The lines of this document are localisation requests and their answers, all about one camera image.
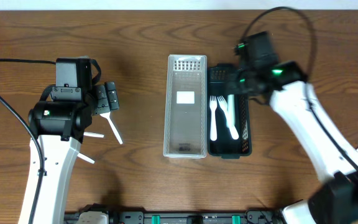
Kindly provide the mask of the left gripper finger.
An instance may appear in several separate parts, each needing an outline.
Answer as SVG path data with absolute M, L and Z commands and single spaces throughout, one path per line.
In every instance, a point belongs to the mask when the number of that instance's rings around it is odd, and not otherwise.
M 115 83 L 114 82 L 105 82 L 104 86 L 106 89 L 106 94 L 107 94 L 110 110 L 118 110 L 119 109 L 119 100 L 117 97 Z
M 110 112 L 110 106 L 105 86 L 96 85 L 93 90 L 96 98 L 95 114 L 103 114 Z

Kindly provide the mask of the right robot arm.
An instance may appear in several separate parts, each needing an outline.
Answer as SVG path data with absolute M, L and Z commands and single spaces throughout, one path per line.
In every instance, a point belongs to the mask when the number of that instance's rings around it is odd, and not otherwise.
M 358 152 L 325 112 L 308 75 L 295 61 L 279 61 L 267 32 L 243 38 L 235 51 L 239 69 L 227 92 L 263 96 L 293 131 L 322 184 L 308 200 L 280 209 L 275 223 L 358 221 Z

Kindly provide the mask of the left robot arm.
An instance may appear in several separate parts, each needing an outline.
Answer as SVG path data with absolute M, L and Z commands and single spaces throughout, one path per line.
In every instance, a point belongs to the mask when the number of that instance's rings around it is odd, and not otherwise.
M 19 223 L 63 223 L 70 177 L 92 117 L 119 109 L 114 82 L 100 85 L 96 60 L 58 58 L 56 83 L 29 111 L 30 170 Z

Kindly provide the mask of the white plastic fork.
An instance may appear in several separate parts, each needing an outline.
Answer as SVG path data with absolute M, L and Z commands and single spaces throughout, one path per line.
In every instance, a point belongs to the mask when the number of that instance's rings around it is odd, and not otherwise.
M 215 96 L 210 96 L 209 108 L 211 110 L 211 124 L 210 124 L 210 140 L 217 140 L 217 129 L 216 129 L 216 109 L 218 102 Z
M 227 112 L 231 117 L 231 124 L 235 125 L 235 111 L 234 111 L 234 95 L 227 96 Z
M 233 140 L 239 139 L 239 134 L 237 132 L 237 129 L 236 129 L 235 125 L 233 126 L 231 124 L 231 117 L 230 117 L 229 113 L 227 112 L 227 101 L 225 100 L 225 98 L 223 96 L 219 96 L 218 103 L 219 103 L 220 109 L 223 111 L 223 113 L 225 115 L 226 126 L 229 129 L 232 139 Z

